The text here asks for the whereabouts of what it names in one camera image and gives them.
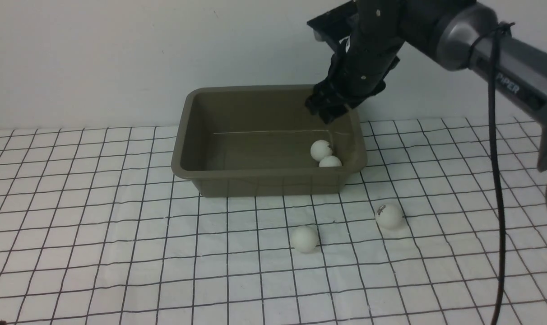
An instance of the brown plastic tray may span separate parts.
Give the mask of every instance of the brown plastic tray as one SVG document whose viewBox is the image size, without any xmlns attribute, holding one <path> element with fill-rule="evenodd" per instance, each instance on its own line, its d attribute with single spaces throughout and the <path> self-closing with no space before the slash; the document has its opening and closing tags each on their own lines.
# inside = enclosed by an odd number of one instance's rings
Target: brown plastic tray
<svg viewBox="0 0 547 325">
<path fill-rule="evenodd" d="M 338 193 L 366 166 L 358 113 L 325 125 L 304 107 L 312 86 L 202 88 L 187 96 L 171 167 L 205 197 Z M 310 146 L 332 144 L 342 167 L 320 168 Z"/>
</svg>

